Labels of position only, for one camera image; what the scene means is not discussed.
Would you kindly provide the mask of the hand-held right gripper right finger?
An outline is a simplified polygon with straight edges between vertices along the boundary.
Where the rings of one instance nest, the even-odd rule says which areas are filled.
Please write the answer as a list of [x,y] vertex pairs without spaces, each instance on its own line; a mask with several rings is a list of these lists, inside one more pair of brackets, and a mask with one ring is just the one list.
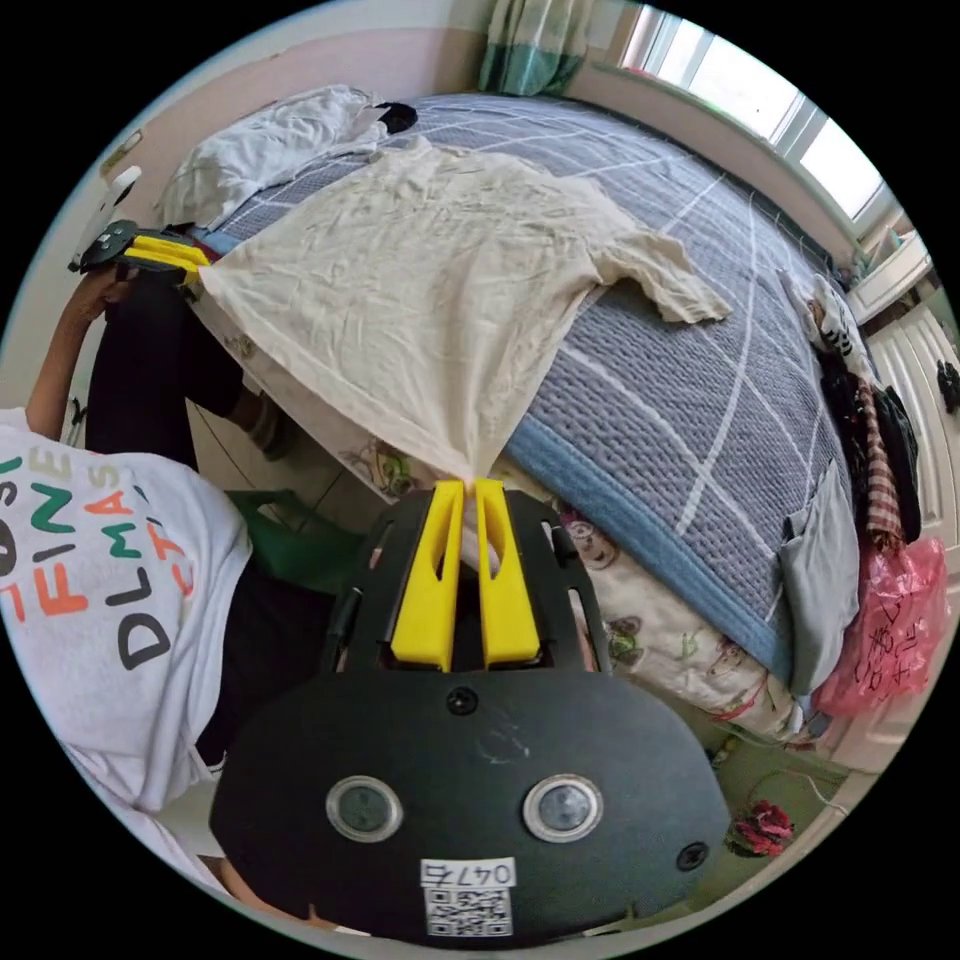
[[539,636],[503,484],[476,480],[475,504],[485,667],[532,662],[539,655]]

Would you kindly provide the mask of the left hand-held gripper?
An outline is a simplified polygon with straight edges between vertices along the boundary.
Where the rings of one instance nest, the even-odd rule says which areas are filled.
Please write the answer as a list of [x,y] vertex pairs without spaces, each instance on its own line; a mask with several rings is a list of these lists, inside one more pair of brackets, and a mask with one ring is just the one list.
[[136,270],[137,280],[165,286],[195,302],[201,294],[200,269],[211,262],[201,246],[181,231],[148,229],[131,220],[117,220],[75,251],[68,269],[84,275],[119,264]]

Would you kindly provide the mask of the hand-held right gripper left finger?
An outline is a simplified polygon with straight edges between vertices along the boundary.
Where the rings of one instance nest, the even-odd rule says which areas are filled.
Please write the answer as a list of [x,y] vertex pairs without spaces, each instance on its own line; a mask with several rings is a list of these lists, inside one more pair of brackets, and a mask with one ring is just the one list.
[[417,509],[412,554],[390,649],[405,665],[448,672],[452,666],[465,491],[438,482]]

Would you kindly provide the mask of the person's left hand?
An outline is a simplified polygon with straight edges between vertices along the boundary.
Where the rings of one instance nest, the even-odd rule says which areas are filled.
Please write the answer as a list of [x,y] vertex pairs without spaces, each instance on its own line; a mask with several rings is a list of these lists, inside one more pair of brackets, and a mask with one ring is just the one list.
[[137,268],[124,264],[89,271],[68,300],[63,319],[69,325],[88,328],[109,307],[127,298],[138,275]]

